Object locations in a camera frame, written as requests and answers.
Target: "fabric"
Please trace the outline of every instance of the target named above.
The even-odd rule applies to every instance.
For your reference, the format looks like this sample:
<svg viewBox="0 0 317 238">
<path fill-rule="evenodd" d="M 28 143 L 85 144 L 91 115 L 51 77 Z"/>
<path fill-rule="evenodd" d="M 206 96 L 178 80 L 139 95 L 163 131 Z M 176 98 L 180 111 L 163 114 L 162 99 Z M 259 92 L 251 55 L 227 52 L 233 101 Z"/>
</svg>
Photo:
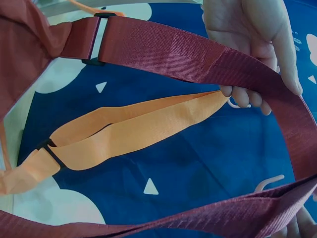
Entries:
<svg viewBox="0 0 317 238">
<path fill-rule="evenodd" d="M 206 120 L 226 101 L 218 91 L 99 108 L 63 125 L 19 167 L 1 173 L 0 194 L 26 192 L 64 167 L 87 170 L 151 146 Z"/>
</svg>

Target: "hand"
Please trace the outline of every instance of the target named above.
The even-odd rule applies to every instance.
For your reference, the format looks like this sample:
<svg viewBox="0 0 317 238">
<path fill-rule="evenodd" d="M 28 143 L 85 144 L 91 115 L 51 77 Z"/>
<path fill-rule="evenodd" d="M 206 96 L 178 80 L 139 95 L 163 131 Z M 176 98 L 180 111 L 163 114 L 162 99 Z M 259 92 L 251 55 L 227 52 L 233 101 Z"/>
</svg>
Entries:
<svg viewBox="0 0 317 238">
<path fill-rule="evenodd" d="M 221 44 L 256 57 L 276 70 L 296 95 L 303 92 L 298 79 L 296 52 L 283 0 L 204 0 L 204 22 L 209 37 Z M 271 109 L 261 96 L 240 87 L 220 86 L 240 107 L 251 103 L 268 115 Z"/>
<path fill-rule="evenodd" d="M 273 234 L 271 238 L 317 238 L 317 226 L 303 207 L 287 227 Z"/>
</svg>

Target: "maroon fabric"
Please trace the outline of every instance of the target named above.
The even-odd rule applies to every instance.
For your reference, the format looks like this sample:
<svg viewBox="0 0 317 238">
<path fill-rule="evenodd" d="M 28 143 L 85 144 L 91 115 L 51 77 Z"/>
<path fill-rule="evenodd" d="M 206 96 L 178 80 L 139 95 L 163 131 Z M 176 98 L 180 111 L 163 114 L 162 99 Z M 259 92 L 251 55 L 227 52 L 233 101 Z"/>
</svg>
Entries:
<svg viewBox="0 0 317 238">
<path fill-rule="evenodd" d="M 301 97 L 285 87 L 278 73 L 257 59 L 180 29 L 111 17 L 99 60 L 183 81 L 259 92 L 281 127 L 295 178 L 317 173 L 317 126 L 311 112 Z"/>
<path fill-rule="evenodd" d="M 197 230 L 226 238 L 264 238 L 286 226 L 316 186 L 317 176 L 137 226 L 48 226 L 0 211 L 0 230 L 4 238 L 119 238 L 154 228 Z"/>
<path fill-rule="evenodd" d="M 6 4 L 0 3 L 0 15 L 4 16 L 0 18 L 0 30 L 10 31 L 11 38 L 1 34 L 0 42 L 19 48 L 7 50 L 5 55 L 10 57 L 10 63 L 4 62 L 7 58 L 0 58 L 0 100 L 9 102 L 6 107 L 1 105 L 1 113 L 12 106 L 12 102 L 22 93 L 23 87 L 17 84 L 26 80 L 24 87 L 30 86 L 41 72 L 40 69 L 43 70 L 52 58 L 88 59 L 99 23 L 96 18 L 89 18 L 72 25 L 66 23 L 49 27 L 29 0 L 24 3 L 24 17 L 14 13 L 17 10 L 16 0 L 2 1 Z M 28 66 L 32 70 L 25 75 L 21 71 L 21 64 L 24 67 L 29 59 L 32 63 Z M 276 115 L 290 152 L 295 176 L 302 180 L 138 226 L 76 223 L 54 227 L 0 211 L 1 237 L 82 238 L 105 235 L 118 238 L 148 229 L 178 228 L 205 231 L 228 238 L 262 238 L 286 226 L 316 189 L 316 123 L 302 98 L 287 90 L 280 76 L 256 59 L 179 29 L 136 19 L 111 17 L 99 60 L 189 82 L 235 85 L 258 91 Z"/>
</svg>

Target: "maroon strap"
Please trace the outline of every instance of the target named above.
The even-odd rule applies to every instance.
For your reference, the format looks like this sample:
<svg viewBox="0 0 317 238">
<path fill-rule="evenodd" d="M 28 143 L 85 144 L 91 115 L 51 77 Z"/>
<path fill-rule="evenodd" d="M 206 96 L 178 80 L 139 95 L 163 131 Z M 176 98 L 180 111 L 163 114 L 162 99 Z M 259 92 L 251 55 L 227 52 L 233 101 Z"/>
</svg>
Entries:
<svg viewBox="0 0 317 238">
<path fill-rule="evenodd" d="M 97 27 L 96 18 L 72 23 L 60 55 L 88 59 Z M 286 226 L 315 190 L 316 123 L 303 100 L 288 91 L 280 76 L 258 60 L 189 32 L 120 17 L 108 21 L 99 60 L 189 82 L 235 85 L 258 91 L 281 126 L 296 178 L 306 179 L 138 226 L 77 223 L 53 227 L 0 211 L 3 237 L 123 237 L 153 228 L 179 228 L 232 238 L 262 238 Z"/>
<path fill-rule="evenodd" d="M 154 228 L 196 230 L 226 238 L 264 238 L 286 226 L 316 186 L 317 178 L 306 179 L 138 226 L 73 223 L 55 227 L 0 211 L 0 230 L 4 238 L 118 238 Z"/>
</svg>

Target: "strap slider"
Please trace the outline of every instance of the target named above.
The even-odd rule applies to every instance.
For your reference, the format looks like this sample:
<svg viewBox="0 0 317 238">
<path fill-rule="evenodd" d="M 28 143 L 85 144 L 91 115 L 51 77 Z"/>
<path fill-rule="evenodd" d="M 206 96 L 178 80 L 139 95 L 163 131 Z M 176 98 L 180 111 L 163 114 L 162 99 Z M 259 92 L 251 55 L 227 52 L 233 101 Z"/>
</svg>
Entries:
<svg viewBox="0 0 317 238">
<path fill-rule="evenodd" d="M 109 18 L 111 16 L 117 16 L 113 12 L 98 12 L 94 16 L 99 17 L 99 18 Z M 86 65 L 93 65 L 93 66 L 104 66 L 106 63 L 98 61 L 98 60 L 91 60 L 91 59 L 82 59 L 82 63 Z"/>
<path fill-rule="evenodd" d="M 52 156 L 52 158 L 59 164 L 60 169 L 66 168 L 66 165 L 63 163 L 63 161 L 60 160 L 59 157 L 57 157 L 57 155 L 54 154 L 54 152 L 48 146 L 56 147 L 55 143 L 50 138 L 39 143 L 36 149 L 40 150 L 41 148 L 44 148 L 50 154 L 50 156 Z"/>
</svg>

